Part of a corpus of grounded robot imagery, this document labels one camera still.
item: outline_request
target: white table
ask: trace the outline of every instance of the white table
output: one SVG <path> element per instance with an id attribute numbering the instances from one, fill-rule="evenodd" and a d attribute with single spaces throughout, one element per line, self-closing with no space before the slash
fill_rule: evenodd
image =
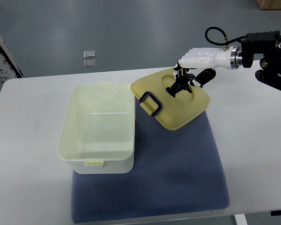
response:
<path id="1" fill-rule="evenodd" d="M 0 224 L 73 224 L 72 169 L 57 149 L 71 91 L 81 84 L 133 83 L 166 68 L 9 80 L 0 94 Z M 207 115 L 230 194 L 216 212 L 114 221 L 128 223 L 281 210 L 281 91 L 251 69 L 218 68 L 206 84 Z M 107 224 L 96 222 L 90 224 Z"/>

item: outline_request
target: black cable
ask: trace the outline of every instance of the black cable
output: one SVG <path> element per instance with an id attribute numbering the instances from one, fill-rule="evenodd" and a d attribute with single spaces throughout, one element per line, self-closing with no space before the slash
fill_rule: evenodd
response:
<path id="1" fill-rule="evenodd" d="M 212 40 L 209 39 L 209 37 L 208 37 L 208 32 L 209 32 L 210 30 L 218 30 L 218 31 L 220 31 L 220 32 L 224 35 L 224 39 L 228 39 L 228 38 L 227 38 L 227 35 L 226 35 L 226 33 L 225 33 L 221 28 L 218 28 L 218 27 L 209 27 L 209 28 L 205 31 L 205 39 L 206 39 L 209 43 L 211 43 L 211 44 L 213 44 L 213 45 L 218 45 L 218 46 L 229 45 L 229 44 L 231 44 L 231 43 L 233 43 L 233 42 L 236 42 L 236 41 L 239 42 L 239 43 L 241 43 L 241 42 L 242 42 L 241 40 L 247 37 L 247 35 L 246 35 L 246 36 L 241 36 L 241 37 L 235 38 L 235 39 L 230 40 L 230 41 L 226 41 L 226 42 L 223 42 L 223 43 L 219 43 L 219 42 L 214 42 L 214 41 L 212 41 Z"/>

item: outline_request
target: robotic hand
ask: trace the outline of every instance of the robotic hand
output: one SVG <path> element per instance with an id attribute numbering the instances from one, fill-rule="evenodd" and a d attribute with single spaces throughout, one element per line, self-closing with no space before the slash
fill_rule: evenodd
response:
<path id="1" fill-rule="evenodd" d="M 208 38 L 210 30 L 218 30 L 224 35 L 224 42 L 213 42 Z M 205 38 L 214 45 L 224 45 L 225 48 L 193 48 L 187 52 L 175 65 L 175 83 L 166 90 L 173 97 L 181 90 L 192 92 L 190 86 L 203 87 L 215 77 L 217 67 L 237 69 L 239 66 L 250 68 L 254 54 L 263 53 L 260 60 L 261 70 L 255 73 L 258 81 L 281 90 L 281 36 L 279 31 L 248 33 L 246 36 L 228 41 L 225 32 L 217 27 L 210 27 L 205 32 Z M 241 43 L 241 48 L 228 45 Z M 197 76 L 190 73 L 191 69 L 204 69 Z"/>

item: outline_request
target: blue mat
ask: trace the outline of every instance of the blue mat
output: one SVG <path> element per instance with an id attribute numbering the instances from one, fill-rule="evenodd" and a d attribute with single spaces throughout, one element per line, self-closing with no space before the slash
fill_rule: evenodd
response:
<path id="1" fill-rule="evenodd" d="M 224 209 L 229 194 L 206 112 L 177 131 L 149 117 L 136 100 L 133 169 L 73 171 L 74 223 Z"/>

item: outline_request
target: clear plastic piece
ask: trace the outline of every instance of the clear plastic piece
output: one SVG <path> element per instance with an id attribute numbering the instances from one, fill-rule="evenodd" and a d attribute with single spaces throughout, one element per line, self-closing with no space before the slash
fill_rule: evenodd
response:
<path id="1" fill-rule="evenodd" d="M 96 56 L 96 51 L 95 50 L 87 50 L 84 51 L 84 58 L 94 58 Z"/>
<path id="2" fill-rule="evenodd" d="M 96 60 L 95 59 L 84 61 L 83 68 L 93 68 L 93 67 L 96 67 Z"/>

